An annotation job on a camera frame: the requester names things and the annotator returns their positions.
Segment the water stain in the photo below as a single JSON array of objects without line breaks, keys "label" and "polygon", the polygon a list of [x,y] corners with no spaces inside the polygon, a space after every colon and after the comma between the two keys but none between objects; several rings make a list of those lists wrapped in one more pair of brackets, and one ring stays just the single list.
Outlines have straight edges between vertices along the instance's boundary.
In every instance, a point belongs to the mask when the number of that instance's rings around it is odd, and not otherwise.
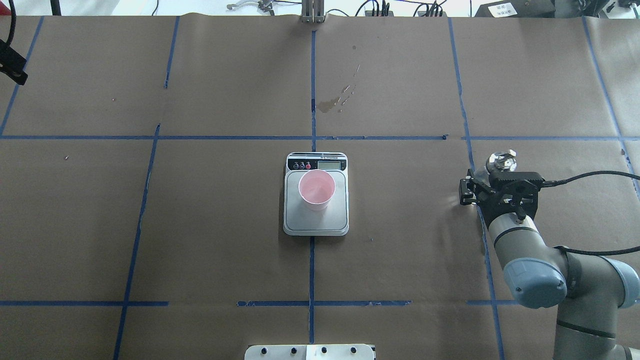
[{"label": "water stain", "polygon": [[320,109],[323,113],[328,113],[334,106],[338,105],[340,101],[340,97],[336,97],[335,99],[331,99],[329,101],[322,101],[316,105],[316,108]]}]

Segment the white label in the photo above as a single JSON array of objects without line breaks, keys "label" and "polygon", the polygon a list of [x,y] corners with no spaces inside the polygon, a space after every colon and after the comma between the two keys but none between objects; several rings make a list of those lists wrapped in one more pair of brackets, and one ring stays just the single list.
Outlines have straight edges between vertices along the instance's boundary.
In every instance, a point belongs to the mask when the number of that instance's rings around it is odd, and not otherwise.
[{"label": "white label", "polygon": [[518,15],[511,3],[498,4],[489,6],[489,11],[493,17],[507,17],[512,15]]}]

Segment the light blue cap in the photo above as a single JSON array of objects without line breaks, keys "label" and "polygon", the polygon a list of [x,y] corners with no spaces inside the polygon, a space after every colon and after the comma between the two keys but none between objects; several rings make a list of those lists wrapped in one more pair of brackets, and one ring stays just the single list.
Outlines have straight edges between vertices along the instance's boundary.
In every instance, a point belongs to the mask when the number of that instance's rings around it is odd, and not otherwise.
[{"label": "light blue cap", "polygon": [[640,278],[638,278],[634,268],[622,261],[600,257],[607,260],[616,269],[622,284],[625,286],[625,301],[620,307],[624,309],[633,306],[636,303],[636,299],[640,298]]},{"label": "light blue cap", "polygon": [[513,298],[531,309],[556,306],[566,297],[566,281],[562,273],[540,259],[511,260],[504,267],[504,280]]}]

